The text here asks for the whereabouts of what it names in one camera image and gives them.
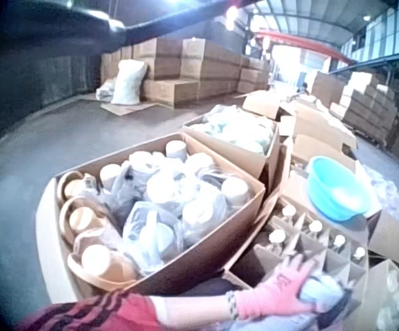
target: window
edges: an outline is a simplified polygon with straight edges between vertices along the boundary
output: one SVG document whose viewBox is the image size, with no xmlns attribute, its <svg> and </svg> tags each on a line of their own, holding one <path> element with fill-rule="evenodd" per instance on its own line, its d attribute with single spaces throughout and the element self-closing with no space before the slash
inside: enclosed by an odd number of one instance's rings
<svg viewBox="0 0 399 331">
<path fill-rule="evenodd" d="M 365 46 L 366 42 L 366 26 L 358 31 L 352 39 L 352 52 L 359 50 Z"/>
</svg>

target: concrete floor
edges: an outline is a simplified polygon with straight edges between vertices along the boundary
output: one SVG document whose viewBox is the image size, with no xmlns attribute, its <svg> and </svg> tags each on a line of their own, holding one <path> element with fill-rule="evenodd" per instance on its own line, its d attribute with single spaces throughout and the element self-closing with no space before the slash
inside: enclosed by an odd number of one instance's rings
<svg viewBox="0 0 399 331">
<path fill-rule="evenodd" d="M 36 113 L 0 140 L 0 313 L 10 325 L 49 304 L 35 242 L 35 211 L 56 173 L 178 130 L 221 102 L 171 110 L 157 107 L 117 117 L 96 101 L 76 100 Z M 399 163 L 360 141 L 358 158 L 399 187 Z"/>
</svg>

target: person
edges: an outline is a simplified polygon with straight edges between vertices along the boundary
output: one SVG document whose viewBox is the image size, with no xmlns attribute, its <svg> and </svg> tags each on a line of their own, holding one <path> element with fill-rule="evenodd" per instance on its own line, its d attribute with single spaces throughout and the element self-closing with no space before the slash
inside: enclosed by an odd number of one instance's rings
<svg viewBox="0 0 399 331">
<path fill-rule="evenodd" d="M 250 290 L 215 297 L 142 297 L 117 290 L 76 303 L 52 305 L 22 321 L 17 330 L 197 330 L 207 325 L 268 315 L 316 311 L 298 300 L 315 262 L 289 257 Z"/>
<path fill-rule="evenodd" d="M 308 92 L 308 84 L 306 83 L 306 81 L 304 81 L 304 82 L 302 83 L 302 86 L 299 87 L 299 88 L 297 89 L 297 93 L 298 93 L 298 94 L 306 94 L 306 95 L 309 95 L 309 92 Z"/>
</svg>

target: blue plastic basin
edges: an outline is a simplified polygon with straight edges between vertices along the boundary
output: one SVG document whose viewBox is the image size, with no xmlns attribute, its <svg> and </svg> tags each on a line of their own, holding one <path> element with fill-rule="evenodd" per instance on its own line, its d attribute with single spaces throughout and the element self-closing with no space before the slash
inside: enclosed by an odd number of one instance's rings
<svg viewBox="0 0 399 331">
<path fill-rule="evenodd" d="M 329 157 L 313 157 L 308 164 L 307 194 L 325 216 L 346 221 L 366 213 L 371 199 L 351 170 Z"/>
</svg>

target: gloved hand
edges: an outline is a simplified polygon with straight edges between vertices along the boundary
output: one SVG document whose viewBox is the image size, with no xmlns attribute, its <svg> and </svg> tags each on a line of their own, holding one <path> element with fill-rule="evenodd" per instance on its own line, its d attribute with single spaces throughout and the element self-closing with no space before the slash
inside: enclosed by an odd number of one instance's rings
<svg viewBox="0 0 399 331">
<path fill-rule="evenodd" d="M 287 257 L 264 283 L 252 290 L 235 292 L 239 319 L 313 312 L 315 306 L 299 301 L 297 295 L 316 262 L 302 264 L 302 260 L 301 254 L 292 260 Z"/>
</svg>

